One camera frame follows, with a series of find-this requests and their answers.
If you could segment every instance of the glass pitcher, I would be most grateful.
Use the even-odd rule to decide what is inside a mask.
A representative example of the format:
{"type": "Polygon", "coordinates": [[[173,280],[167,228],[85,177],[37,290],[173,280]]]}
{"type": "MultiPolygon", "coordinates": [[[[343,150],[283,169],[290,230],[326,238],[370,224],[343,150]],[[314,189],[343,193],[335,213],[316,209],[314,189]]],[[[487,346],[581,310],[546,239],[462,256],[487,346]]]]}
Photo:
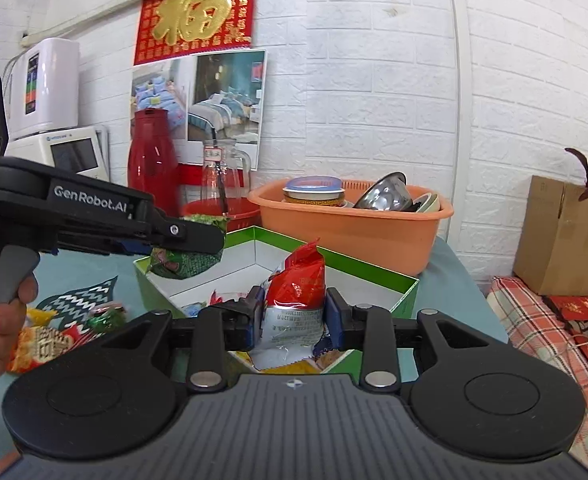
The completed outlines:
{"type": "Polygon", "coordinates": [[[216,200],[223,214],[242,212],[242,199],[250,191],[252,162],[247,153],[237,150],[234,139],[203,141],[203,176],[200,199],[212,203],[216,200]],[[242,180],[238,172],[241,161],[242,180]]]}

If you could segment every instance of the yellow snack package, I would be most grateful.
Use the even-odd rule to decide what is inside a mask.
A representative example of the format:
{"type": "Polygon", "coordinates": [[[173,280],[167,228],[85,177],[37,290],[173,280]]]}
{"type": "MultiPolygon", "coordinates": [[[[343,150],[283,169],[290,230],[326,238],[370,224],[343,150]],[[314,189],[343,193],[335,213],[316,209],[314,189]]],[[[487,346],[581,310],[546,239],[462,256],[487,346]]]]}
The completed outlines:
{"type": "Polygon", "coordinates": [[[38,308],[28,308],[27,317],[33,326],[47,326],[58,312],[56,310],[39,310],[38,308]]]}

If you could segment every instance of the white appliance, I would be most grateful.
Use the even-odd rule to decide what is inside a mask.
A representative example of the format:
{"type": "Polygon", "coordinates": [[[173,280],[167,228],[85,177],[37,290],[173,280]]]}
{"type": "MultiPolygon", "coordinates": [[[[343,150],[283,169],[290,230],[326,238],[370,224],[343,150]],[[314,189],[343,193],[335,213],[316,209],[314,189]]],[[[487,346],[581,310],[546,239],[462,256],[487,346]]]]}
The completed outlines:
{"type": "Polygon", "coordinates": [[[108,133],[102,125],[45,132],[11,140],[5,155],[26,158],[108,182],[110,180],[108,133]]]}
{"type": "Polygon", "coordinates": [[[9,138],[78,126],[77,41],[48,38],[12,71],[9,138]]]}

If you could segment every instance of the gold chinese character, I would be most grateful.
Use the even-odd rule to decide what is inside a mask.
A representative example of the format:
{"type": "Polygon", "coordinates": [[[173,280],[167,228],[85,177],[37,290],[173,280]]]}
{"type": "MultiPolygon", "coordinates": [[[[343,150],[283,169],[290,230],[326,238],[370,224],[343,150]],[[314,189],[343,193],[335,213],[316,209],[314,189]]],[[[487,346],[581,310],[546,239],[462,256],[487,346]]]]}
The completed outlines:
{"type": "Polygon", "coordinates": [[[164,0],[156,9],[161,20],[152,30],[152,36],[162,40],[166,35],[165,43],[172,46],[178,40],[179,21],[183,17],[185,0],[164,0]]]}
{"type": "Polygon", "coordinates": [[[243,39],[243,33],[237,27],[229,27],[228,36],[237,43],[243,39]]]}
{"type": "Polygon", "coordinates": [[[156,9],[160,17],[152,35],[172,46],[178,41],[211,38],[227,19],[230,0],[164,0],[156,9]]]}

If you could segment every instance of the stainless steel bowl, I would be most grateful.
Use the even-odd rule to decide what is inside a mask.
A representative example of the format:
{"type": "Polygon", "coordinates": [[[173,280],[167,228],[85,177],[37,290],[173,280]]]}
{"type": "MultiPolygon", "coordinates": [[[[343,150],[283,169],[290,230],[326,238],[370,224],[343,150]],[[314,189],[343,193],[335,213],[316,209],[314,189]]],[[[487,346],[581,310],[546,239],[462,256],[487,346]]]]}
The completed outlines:
{"type": "Polygon", "coordinates": [[[361,196],[355,208],[378,211],[406,211],[414,203],[405,187],[405,175],[400,171],[380,179],[361,196]]]}

